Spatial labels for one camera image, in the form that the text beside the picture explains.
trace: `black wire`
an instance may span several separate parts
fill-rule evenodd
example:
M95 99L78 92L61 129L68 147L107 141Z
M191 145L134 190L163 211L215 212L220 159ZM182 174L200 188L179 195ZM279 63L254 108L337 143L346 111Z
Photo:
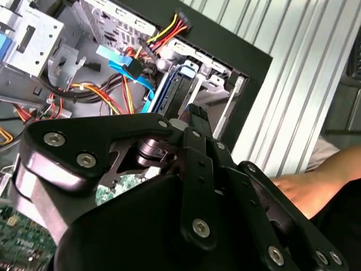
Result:
M11 141L9 144L6 144L6 145L3 145L3 146L0 146L0 153L4 152L4 151L7 151L9 150L10 148L13 148L15 147L21 140L21 135L22 135L22 132L17 135L13 141Z
M112 91L114 91L114 87L112 86L112 84L118 84L118 81L121 78L122 78L121 74L119 74L119 73L113 74L108 79L107 82L105 82L104 84L102 84L100 86L100 89L109 95ZM73 102L78 102L78 103L96 103L96 102L100 102L102 100L98 95L96 95L92 91L86 91L86 92L83 91L80 93L74 93L74 92L70 92L70 91L62 92L59 89L52 86L52 84L46 77L41 77L39 81L42 85L44 85L46 88L48 88L50 92L52 92L54 95L56 95L57 97L62 98L64 100L71 100Z
M21 120L19 117L5 117L3 119L0 119L0 121L12 121L12 120Z

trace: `cable bundle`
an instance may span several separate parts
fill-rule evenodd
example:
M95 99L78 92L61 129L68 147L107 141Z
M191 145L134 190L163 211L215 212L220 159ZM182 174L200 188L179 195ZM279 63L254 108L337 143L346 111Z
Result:
M178 35L181 31L186 30L187 28L190 28L189 20L186 18L186 16L180 12L178 14L175 14L173 17L173 21L170 23L170 25L165 28L162 32L160 32L158 35L148 39L146 41L146 44L149 46L149 49L155 54L158 54L160 50L176 35ZM149 53L147 53L147 50L144 50L143 47L140 47L138 52L135 54L135 59L139 56L141 58L145 58Z

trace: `human hand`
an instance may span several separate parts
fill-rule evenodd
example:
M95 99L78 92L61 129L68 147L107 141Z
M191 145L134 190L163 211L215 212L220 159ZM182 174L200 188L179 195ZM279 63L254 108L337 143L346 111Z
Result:
M308 219L321 211L345 184L320 172L286 175L271 180Z

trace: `motherboard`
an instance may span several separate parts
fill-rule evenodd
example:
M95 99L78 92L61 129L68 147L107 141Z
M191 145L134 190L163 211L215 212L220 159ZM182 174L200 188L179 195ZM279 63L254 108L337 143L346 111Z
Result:
M132 189L146 179L141 175L119 177L114 187L98 186L96 204L99 206ZM0 270L47 270L56 245L47 229L13 209L7 192L10 173L0 178Z

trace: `red wire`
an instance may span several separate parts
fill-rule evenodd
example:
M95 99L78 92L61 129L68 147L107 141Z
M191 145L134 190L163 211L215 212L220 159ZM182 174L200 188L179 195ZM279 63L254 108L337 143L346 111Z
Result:
M124 85L123 85L123 84L122 84L122 95L123 95L123 100L124 100L126 112L127 112L128 114L130 114L129 107L128 107L128 105L127 105L127 99L126 99L126 97L125 97L125 88L124 88Z
M164 37L162 40L158 41L153 47L152 50L156 49L157 46L160 46L164 41L166 41L169 37L171 37L172 35L174 35L175 32L178 31L178 29L181 27L183 21L180 20L179 23L177 24L177 26L174 28L174 30L166 37Z
M62 113L63 111L63 99L60 99L60 106L59 106L59 111L58 111L58 114L56 115L56 119L58 119L60 117L60 114Z

